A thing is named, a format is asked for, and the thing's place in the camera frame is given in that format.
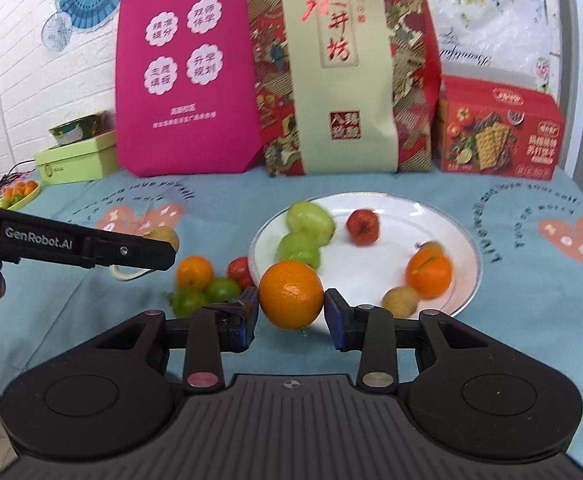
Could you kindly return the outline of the red apple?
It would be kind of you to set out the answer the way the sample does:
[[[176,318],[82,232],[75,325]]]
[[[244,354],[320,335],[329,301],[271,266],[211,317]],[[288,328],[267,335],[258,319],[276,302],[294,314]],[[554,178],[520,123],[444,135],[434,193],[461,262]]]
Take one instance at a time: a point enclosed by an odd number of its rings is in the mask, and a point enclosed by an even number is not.
[[[346,222],[350,240],[357,246],[375,244],[379,237],[379,219],[370,209],[357,209]]]

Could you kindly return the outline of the red fruit on cloth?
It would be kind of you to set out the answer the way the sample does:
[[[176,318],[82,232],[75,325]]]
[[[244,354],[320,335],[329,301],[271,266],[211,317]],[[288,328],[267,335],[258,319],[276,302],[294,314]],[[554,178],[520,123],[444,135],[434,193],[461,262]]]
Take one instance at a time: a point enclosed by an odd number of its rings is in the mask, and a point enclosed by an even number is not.
[[[252,280],[249,271],[248,258],[246,256],[232,260],[227,266],[226,274],[229,278],[234,280],[241,289],[254,286],[254,281]]]

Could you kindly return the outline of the large orange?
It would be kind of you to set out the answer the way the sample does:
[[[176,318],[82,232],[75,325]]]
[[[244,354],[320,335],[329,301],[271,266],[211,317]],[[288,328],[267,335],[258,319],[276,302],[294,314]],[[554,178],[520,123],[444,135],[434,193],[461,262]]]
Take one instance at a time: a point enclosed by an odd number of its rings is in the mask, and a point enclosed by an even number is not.
[[[324,289],[311,266],[287,260],[265,271],[259,284],[259,299],[262,311],[275,326],[301,330],[321,313]]]

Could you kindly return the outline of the orange with stem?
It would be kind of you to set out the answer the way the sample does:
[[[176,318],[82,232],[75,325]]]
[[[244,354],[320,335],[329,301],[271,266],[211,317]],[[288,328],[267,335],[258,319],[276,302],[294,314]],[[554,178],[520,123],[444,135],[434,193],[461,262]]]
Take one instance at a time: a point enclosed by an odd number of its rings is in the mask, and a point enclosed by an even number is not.
[[[438,242],[418,247],[405,269],[405,283],[429,300],[444,294],[453,280],[453,264]]]

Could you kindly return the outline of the light green pear fruit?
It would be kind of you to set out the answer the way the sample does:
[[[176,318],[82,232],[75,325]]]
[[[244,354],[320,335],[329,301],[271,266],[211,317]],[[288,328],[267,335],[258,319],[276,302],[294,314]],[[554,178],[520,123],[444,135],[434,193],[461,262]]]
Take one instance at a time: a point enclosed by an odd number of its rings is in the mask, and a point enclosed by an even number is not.
[[[336,222],[329,211],[320,204],[307,200],[301,200],[289,207],[286,223],[291,232],[310,235],[320,247],[328,245],[336,231]]]

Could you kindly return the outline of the brown kiwi fruit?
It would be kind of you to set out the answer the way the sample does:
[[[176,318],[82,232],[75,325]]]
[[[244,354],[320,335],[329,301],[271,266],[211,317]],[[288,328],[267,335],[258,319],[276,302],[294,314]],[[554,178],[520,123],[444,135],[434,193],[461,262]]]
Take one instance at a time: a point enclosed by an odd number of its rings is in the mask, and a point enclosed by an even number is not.
[[[389,311],[394,318],[410,318],[418,309],[419,298],[410,286],[393,287],[385,293],[380,306]]]

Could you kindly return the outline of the yellow tray of fruits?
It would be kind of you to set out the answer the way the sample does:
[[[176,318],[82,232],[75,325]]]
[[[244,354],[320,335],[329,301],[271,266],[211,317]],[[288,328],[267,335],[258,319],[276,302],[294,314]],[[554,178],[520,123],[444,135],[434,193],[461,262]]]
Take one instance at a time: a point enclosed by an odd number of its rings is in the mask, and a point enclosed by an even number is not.
[[[8,186],[0,196],[0,208],[18,210],[29,205],[41,193],[42,185],[37,180],[20,180]]]

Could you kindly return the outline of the dark green lime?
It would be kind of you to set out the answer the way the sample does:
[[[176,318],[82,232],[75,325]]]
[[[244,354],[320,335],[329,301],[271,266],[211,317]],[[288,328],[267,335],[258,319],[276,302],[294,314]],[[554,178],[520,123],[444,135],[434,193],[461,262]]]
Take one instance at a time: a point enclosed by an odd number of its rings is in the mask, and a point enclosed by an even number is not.
[[[240,297],[241,287],[233,278],[212,278],[203,291],[209,304],[233,301]]]
[[[208,300],[201,290],[178,288],[170,295],[169,303],[177,318],[190,318],[196,310],[206,306]]]

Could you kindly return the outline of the magenta tote bag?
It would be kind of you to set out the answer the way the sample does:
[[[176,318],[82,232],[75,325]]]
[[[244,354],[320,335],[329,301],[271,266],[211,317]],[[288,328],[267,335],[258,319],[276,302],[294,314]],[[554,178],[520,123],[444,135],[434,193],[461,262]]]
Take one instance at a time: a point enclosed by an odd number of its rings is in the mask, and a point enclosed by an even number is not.
[[[246,0],[121,0],[114,74],[116,157],[135,176],[259,162]]]

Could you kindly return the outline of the green patterned bowl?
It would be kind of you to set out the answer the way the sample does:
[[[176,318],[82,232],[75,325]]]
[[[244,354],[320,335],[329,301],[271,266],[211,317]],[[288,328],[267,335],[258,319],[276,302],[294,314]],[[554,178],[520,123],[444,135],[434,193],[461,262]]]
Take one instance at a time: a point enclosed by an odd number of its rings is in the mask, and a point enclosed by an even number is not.
[[[74,118],[49,129],[49,133],[59,146],[80,142],[104,133],[109,126],[107,110],[79,118]]]

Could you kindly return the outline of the light green box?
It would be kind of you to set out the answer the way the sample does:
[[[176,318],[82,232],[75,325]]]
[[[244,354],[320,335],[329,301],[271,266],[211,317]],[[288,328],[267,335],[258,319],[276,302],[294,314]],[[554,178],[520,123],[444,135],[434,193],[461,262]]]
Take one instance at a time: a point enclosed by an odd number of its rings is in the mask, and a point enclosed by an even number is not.
[[[113,130],[34,155],[44,185],[96,181],[120,169]]]

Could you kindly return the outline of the small brown longan fruit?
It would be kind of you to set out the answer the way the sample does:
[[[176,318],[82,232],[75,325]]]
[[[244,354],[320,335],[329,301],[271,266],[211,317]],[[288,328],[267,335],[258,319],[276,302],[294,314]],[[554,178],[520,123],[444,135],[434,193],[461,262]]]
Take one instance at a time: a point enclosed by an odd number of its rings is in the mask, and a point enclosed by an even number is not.
[[[176,232],[169,226],[157,226],[156,229],[149,231],[142,237],[147,240],[160,240],[160,242],[168,242],[173,248],[174,252],[180,249],[180,240]]]

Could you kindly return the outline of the floral plastic sheet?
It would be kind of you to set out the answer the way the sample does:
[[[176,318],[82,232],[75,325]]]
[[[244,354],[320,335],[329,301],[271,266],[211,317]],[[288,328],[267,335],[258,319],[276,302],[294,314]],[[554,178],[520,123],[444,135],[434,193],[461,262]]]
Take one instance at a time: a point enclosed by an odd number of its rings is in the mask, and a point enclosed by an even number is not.
[[[427,0],[445,75],[558,96],[556,0]]]

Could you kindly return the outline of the light blue printed tablecloth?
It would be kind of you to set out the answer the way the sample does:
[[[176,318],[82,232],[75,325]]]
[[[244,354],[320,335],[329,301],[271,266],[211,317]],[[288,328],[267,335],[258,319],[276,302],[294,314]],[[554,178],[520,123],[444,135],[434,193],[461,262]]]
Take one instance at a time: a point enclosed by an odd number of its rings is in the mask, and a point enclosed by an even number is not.
[[[270,217],[298,200],[373,191],[433,205],[475,238],[483,261],[481,286],[463,322],[568,375],[583,395],[583,262],[561,251],[560,237],[583,240],[583,193],[562,172],[549,182],[466,174],[340,174],[272,178],[245,174],[137,179],[126,172],[94,182],[52,185],[28,213],[94,226],[113,207],[134,221],[177,204],[182,256],[200,255],[223,272],[246,255]],[[0,389],[28,368],[147,309],[165,307],[172,272],[128,283],[107,269],[23,261],[3,268],[0,300]],[[583,465],[583,421],[570,448]]]

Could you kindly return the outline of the small orange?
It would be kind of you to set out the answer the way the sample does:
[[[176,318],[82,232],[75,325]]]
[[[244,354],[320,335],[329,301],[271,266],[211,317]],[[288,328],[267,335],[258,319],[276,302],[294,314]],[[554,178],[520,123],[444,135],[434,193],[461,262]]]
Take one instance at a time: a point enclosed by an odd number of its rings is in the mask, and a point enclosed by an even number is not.
[[[192,255],[180,260],[175,274],[177,288],[203,290],[214,278],[213,266],[209,260]]]

